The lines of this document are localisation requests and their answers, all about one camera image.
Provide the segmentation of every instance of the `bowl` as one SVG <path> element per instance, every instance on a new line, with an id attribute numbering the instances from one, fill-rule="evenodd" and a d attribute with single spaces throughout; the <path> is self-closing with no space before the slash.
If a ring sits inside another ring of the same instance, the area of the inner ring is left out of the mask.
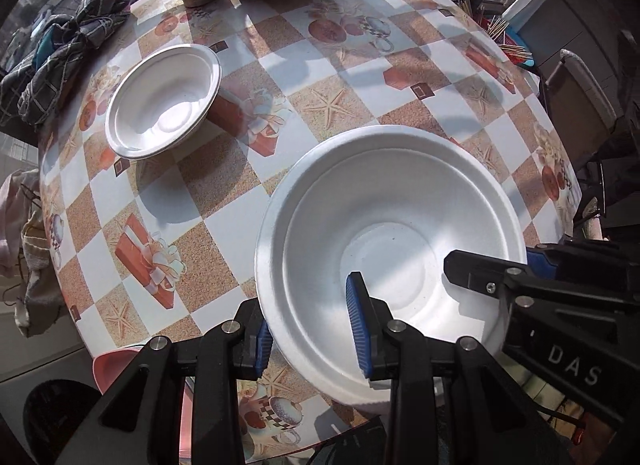
<path id="1" fill-rule="evenodd" d="M 358 367 L 347 275 L 361 271 L 370 295 L 425 335 L 471 335 L 496 353 L 498 301 L 449 283 L 443 261 L 454 249 L 526 263 L 513 206 L 489 171 L 413 127 L 350 130 L 310 150 L 271 196 L 255 252 L 260 307 L 305 379 L 384 412 L 389 384 L 370 384 Z"/>
<path id="2" fill-rule="evenodd" d="M 131 363 L 142 346 L 120 348 L 98 355 L 94 358 L 94 380 L 98 390 L 104 392 L 118 378 L 121 372 Z M 191 459 L 191 418 L 193 416 L 193 393 L 189 387 L 184 388 L 182 397 L 182 416 L 180 419 L 180 448 L 182 460 Z"/>
<path id="3" fill-rule="evenodd" d="M 220 88 L 218 56 L 199 44 L 164 48 L 122 80 L 109 107 L 105 132 L 123 158 L 153 156 L 196 130 Z"/>

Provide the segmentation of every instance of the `small white bowl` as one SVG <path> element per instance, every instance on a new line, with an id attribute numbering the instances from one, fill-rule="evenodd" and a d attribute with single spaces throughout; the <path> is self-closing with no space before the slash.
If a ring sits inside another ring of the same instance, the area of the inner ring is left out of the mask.
<path id="1" fill-rule="evenodd" d="M 413 127 L 375 125 L 326 140 L 271 196 L 258 235 L 260 307 L 285 358 L 340 403 L 383 412 L 389 390 L 364 378 L 345 282 L 361 271 L 372 297 L 425 335 L 471 335 L 495 353 L 498 301 L 449 283 L 454 249 L 526 262 L 513 206 L 469 153 Z"/>
<path id="2" fill-rule="evenodd" d="M 220 80 L 218 56 L 206 46 L 157 51 L 113 95 L 105 122 L 109 146 L 123 158 L 141 159 L 177 145 L 205 118 Z"/>

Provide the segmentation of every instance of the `round table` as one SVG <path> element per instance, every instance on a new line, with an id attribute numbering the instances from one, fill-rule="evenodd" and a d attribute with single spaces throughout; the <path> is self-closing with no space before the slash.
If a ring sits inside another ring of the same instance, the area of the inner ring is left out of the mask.
<path id="1" fill-rule="evenodd" d="M 117 158 L 104 134 L 118 82 L 158 48 L 220 57 L 220 93 L 189 140 Z M 451 0 L 139 0 L 43 131 L 41 192 L 58 279 L 92 355 L 177 341 L 256 296 L 254 248 L 270 194 L 319 142 L 404 124 L 459 145 L 500 182 L 528 245 L 571 231 L 580 191 L 524 72 Z M 274 350 L 258 386 L 302 413 L 286 437 L 250 428 L 252 461 L 366 421 Z M 239 398 L 255 384 L 238 385 Z"/>

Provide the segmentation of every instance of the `beige cloth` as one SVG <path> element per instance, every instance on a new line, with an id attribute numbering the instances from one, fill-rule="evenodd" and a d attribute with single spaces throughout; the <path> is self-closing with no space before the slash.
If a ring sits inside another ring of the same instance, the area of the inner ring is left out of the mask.
<path id="1" fill-rule="evenodd" d="M 22 251 L 29 270 L 24 296 L 15 303 L 15 324 L 25 337 L 44 333 L 66 312 L 51 264 L 42 210 L 36 209 L 22 227 Z"/>

